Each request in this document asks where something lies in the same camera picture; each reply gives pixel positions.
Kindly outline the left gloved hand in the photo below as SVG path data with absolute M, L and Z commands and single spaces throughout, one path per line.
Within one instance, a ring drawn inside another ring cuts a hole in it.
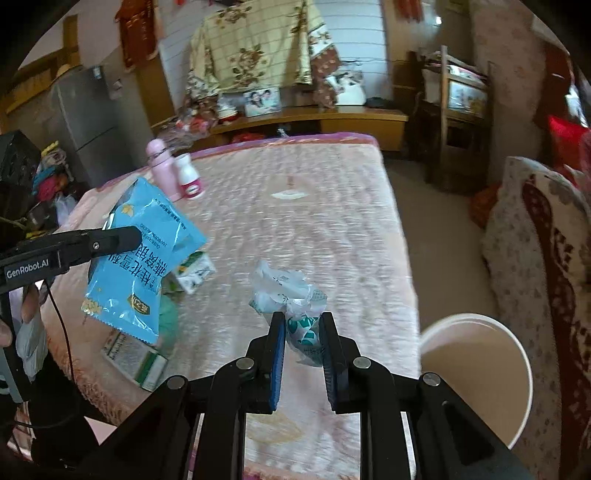
M 30 381 L 43 368 L 48 353 L 47 334 L 41 319 L 39 290 L 35 284 L 9 292 L 12 320 L 1 321 L 1 347 L 14 345 Z

